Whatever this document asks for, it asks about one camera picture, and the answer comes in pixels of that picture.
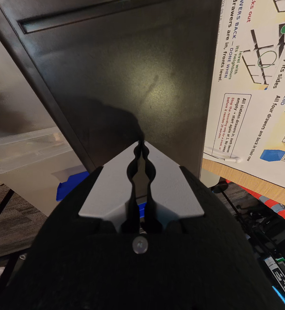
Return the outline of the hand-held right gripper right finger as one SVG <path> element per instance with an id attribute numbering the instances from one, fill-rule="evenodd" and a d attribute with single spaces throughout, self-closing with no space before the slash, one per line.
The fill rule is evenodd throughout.
<path id="1" fill-rule="evenodd" d="M 145 232 L 161 233 L 172 221 L 203 216 L 181 166 L 147 141 L 141 150 L 149 180 L 142 223 Z"/>

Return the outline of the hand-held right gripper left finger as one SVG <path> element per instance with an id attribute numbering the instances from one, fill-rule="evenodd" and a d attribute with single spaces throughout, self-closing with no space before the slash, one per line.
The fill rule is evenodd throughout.
<path id="1" fill-rule="evenodd" d="M 111 222 L 117 232 L 137 233 L 140 212 L 133 177 L 142 143 L 137 141 L 103 167 L 78 215 Z"/>

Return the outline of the clear plastic drawer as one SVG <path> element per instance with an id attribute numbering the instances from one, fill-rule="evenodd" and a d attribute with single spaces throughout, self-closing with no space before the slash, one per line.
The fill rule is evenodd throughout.
<path id="1" fill-rule="evenodd" d="M 71 151 L 58 127 L 0 138 L 0 174 Z"/>

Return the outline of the black drawer cabinet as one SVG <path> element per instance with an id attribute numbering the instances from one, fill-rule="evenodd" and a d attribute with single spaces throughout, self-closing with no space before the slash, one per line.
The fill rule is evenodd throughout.
<path id="1" fill-rule="evenodd" d="M 221 1 L 0 1 L 0 41 L 88 172 L 145 139 L 200 177 Z"/>

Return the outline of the blue plastic bin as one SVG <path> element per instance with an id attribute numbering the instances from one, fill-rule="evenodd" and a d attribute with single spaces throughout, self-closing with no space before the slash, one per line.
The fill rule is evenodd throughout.
<path id="1" fill-rule="evenodd" d="M 69 176 L 67 181 L 59 183 L 56 191 L 56 201 L 62 201 L 78 184 L 89 176 L 89 172 L 81 172 Z"/>

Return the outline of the black caster wheel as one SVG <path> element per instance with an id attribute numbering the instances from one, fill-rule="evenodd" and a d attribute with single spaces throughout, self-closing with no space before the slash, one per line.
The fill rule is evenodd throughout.
<path id="1" fill-rule="evenodd" d="M 228 183 L 226 181 L 219 181 L 216 185 L 212 186 L 210 190 L 214 194 L 223 193 L 228 188 Z"/>

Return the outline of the round wooden table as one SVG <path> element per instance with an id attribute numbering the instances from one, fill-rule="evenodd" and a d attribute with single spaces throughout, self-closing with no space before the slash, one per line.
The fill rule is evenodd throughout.
<path id="1" fill-rule="evenodd" d="M 281 186 L 208 159 L 202 160 L 202 168 L 285 205 L 285 188 Z"/>

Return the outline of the orange safety vest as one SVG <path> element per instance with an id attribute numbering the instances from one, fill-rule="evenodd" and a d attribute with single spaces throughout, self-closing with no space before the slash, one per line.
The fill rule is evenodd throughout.
<path id="1" fill-rule="evenodd" d="M 265 204 L 267 207 L 269 207 L 272 211 L 277 213 L 279 216 L 285 219 L 285 206 L 272 200 L 269 199 L 261 194 L 258 194 L 252 190 L 249 190 L 241 185 L 239 185 L 242 189 L 244 189 L 246 192 L 248 192 L 250 195 L 258 199 L 261 203 Z"/>

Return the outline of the printed instruction sheet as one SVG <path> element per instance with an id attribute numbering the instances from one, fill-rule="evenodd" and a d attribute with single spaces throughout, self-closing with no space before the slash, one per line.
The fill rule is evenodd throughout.
<path id="1" fill-rule="evenodd" d="M 285 188 L 285 0 L 222 1 L 203 157 Z"/>

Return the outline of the black device with printed tag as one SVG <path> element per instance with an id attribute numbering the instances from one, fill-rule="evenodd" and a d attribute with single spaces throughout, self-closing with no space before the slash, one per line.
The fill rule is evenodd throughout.
<path id="1" fill-rule="evenodd" d="M 274 259 L 269 256 L 263 259 L 267 266 L 274 284 L 273 289 L 285 304 L 285 260 L 284 258 Z"/>

